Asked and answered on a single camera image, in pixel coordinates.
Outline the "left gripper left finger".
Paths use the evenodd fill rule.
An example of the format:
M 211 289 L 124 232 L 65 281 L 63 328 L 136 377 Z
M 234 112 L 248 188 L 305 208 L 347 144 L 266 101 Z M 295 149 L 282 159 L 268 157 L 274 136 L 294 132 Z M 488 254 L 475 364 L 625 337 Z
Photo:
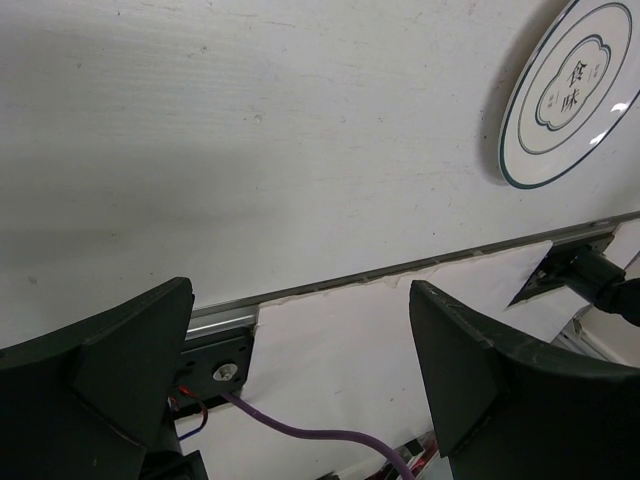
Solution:
M 169 479 L 169 396 L 194 303 L 176 277 L 1 352 L 4 479 Z

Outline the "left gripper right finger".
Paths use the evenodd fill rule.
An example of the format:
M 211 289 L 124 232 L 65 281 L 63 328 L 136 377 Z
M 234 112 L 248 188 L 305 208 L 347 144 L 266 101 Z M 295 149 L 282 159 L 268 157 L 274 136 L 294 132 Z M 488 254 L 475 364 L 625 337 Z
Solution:
M 457 479 L 635 479 L 639 372 L 485 316 L 426 281 L 409 316 L 440 454 Z

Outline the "white green-rimmed plate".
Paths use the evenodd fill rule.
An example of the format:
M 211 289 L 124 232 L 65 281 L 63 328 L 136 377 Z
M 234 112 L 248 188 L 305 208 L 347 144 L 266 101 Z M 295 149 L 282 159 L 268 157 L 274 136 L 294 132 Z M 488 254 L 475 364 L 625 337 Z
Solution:
M 520 74 L 503 117 L 498 164 L 530 190 L 589 157 L 639 97 L 639 4 L 572 1 Z

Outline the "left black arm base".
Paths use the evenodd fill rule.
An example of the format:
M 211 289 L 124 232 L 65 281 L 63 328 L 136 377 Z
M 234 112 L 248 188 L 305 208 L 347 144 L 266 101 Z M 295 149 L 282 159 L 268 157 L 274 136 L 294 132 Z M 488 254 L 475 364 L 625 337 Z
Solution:
M 178 360 L 169 393 L 174 421 L 197 418 L 199 424 L 180 433 L 185 441 L 206 427 L 209 411 L 246 383 L 254 345 L 254 329 L 238 326 L 190 337 Z

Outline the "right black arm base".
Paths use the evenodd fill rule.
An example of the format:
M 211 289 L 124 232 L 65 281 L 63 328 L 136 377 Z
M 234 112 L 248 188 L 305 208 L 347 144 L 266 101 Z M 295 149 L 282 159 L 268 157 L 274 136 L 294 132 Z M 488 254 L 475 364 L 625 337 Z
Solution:
M 567 287 L 557 279 L 558 273 L 578 253 L 593 250 L 605 258 L 605 250 L 615 239 L 612 231 L 582 235 L 553 244 L 526 283 L 511 300 L 510 306 L 527 301 L 544 293 Z

